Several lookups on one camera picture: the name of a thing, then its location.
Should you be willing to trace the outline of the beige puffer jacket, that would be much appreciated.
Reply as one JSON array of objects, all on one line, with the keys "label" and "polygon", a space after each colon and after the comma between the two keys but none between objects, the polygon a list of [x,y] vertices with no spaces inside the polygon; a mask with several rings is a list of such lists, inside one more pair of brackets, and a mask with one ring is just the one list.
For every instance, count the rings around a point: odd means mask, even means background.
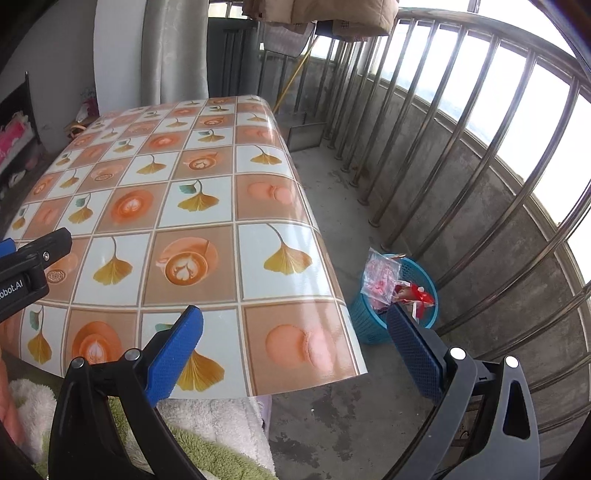
[{"label": "beige puffer jacket", "polygon": [[369,38],[388,35],[399,2],[394,0],[243,1],[242,13],[257,21],[283,25],[317,23],[328,35]]}]

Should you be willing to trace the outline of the steel balcony railing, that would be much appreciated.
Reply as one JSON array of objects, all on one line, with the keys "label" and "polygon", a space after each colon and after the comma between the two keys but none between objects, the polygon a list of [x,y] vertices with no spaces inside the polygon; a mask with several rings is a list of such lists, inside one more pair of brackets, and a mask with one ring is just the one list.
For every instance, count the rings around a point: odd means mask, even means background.
[{"label": "steel balcony railing", "polygon": [[[260,53],[259,94],[276,100],[297,63]],[[521,362],[555,467],[590,412],[588,86],[529,34],[407,12],[388,37],[309,59],[286,133],[297,112],[325,121],[293,156],[346,303],[369,248],[418,263],[444,340]]]}]

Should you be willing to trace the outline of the pink bedding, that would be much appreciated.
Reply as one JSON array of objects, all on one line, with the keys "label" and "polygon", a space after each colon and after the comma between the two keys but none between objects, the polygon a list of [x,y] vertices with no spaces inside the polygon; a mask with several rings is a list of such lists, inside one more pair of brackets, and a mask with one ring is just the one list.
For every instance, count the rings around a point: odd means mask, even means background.
[{"label": "pink bedding", "polygon": [[23,111],[14,113],[9,122],[1,128],[0,172],[3,172],[35,138],[29,116]]}]

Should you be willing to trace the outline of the dark folded panel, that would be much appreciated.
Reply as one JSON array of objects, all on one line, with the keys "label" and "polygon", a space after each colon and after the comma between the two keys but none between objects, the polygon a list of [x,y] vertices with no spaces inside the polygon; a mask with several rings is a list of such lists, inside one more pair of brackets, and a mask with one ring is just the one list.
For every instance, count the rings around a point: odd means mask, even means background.
[{"label": "dark folded panel", "polygon": [[259,25],[252,20],[209,18],[206,62],[209,96],[256,94]]}]

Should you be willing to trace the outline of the yellow broom stick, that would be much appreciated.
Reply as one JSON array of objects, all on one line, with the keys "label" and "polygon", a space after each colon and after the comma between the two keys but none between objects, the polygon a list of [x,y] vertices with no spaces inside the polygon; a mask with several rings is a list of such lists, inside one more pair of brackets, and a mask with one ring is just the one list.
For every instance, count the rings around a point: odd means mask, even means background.
[{"label": "yellow broom stick", "polygon": [[287,96],[288,91],[290,90],[291,85],[293,85],[294,80],[296,80],[297,75],[301,73],[301,70],[304,69],[304,65],[307,64],[308,58],[311,56],[311,51],[314,50],[315,43],[318,41],[318,35],[312,36],[310,46],[301,59],[298,60],[297,67],[294,68],[294,72],[291,74],[290,78],[288,78],[287,83],[284,85],[283,89],[280,90],[280,96],[276,100],[276,104],[273,106],[273,114],[277,114],[280,111],[280,105],[283,103],[284,98]]}]

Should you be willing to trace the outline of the metal dustpan frame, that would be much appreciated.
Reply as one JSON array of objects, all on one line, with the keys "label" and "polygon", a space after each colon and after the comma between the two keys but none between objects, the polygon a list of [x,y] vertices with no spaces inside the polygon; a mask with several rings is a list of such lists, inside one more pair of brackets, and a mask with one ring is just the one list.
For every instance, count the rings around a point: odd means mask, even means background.
[{"label": "metal dustpan frame", "polygon": [[325,121],[307,112],[294,113],[287,130],[287,148],[297,152],[317,148],[322,143]]}]

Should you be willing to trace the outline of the grey curtain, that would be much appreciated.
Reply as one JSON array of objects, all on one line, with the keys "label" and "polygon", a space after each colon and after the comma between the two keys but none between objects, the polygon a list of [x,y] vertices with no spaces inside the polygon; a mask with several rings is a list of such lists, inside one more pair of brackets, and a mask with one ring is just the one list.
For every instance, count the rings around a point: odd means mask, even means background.
[{"label": "grey curtain", "polygon": [[144,104],[208,97],[208,5],[195,0],[146,2],[140,74]]}]

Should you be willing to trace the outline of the clear pink printed wrapper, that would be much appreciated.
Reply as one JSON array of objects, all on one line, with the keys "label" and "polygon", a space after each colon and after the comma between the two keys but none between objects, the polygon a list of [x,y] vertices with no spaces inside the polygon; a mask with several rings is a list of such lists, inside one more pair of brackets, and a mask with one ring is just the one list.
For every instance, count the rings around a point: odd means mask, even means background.
[{"label": "clear pink printed wrapper", "polygon": [[370,248],[363,268],[361,293],[373,310],[383,310],[392,303],[394,287],[400,279],[400,259],[400,256],[388,256]]}]

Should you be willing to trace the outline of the green white fluffy towel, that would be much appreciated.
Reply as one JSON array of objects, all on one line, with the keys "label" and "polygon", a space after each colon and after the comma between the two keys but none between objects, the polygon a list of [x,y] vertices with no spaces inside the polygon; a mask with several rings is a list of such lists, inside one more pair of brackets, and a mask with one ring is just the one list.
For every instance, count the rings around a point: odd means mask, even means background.
[{"label": "green white fluffy towel", "polygon": [[[1,423],[32,467],[47,479],[53,391],[10,381],[1,366]],[[179,446],[207,479],[274,479],[276,467],[256,399],[162,400],[157,410]]]}]

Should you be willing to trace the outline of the patterned vinyl tablecloth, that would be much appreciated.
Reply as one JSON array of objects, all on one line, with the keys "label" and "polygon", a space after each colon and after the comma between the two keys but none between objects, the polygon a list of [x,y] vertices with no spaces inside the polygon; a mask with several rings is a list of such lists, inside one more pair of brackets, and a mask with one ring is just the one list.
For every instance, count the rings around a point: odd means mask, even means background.
[{"label": "patterned vinyl tablecloth", "polygon": [[56,376],[145,346],[189,305],[204,331],[179,399],[308,389],[366,373],[344,295],[270,106],[256,95],[112,112],[1,194],[18,246],[66,228],[48,294],[2,347]]}]

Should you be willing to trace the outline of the blue plastic trash basket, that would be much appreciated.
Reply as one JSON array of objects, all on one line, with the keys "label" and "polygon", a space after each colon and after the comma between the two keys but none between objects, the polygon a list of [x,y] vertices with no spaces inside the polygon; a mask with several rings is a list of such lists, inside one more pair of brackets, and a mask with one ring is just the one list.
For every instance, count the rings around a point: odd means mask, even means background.
[{"label": "blue plastic trash basket", "polygon": [[356,337],[363,344],[374,345],[382,343],[391,343],[391,337],[387,330],[387,317],[390,308],[394,308],[394,317],[409,318],[414,320],[416,324],[421,327],[431,328],[435,325],[439,314],[439,297],[435,284],[427,274],[427,272],[415,261],[407,258],[401,254],[385,254],[388,256],[400,256],[401,270],[399,281],[407,281],[415,283],[425,288],[436,301],[436,305],[426,311],[422,320],[416,321],[406,306],[399,303],[391,303],[387,308],[375,311],[370,307],[368,300],[361,293],[362,278],[360,291],[356,294],[355,299],[349,305],[349,317],[353,323],[353,330],[356,332]]}]

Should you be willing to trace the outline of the red candy wrapper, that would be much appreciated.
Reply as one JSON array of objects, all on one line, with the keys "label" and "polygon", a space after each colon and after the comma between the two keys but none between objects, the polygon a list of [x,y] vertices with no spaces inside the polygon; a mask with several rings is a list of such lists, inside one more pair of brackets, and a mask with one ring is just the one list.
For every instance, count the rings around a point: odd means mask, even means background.
[{"label": "red candy wrapper", "polygon": [[426,311],[436,305],[435,298],[424,287],[403,280],[394,286],[392,302],[405,305],[416,321],[422,320]]}]

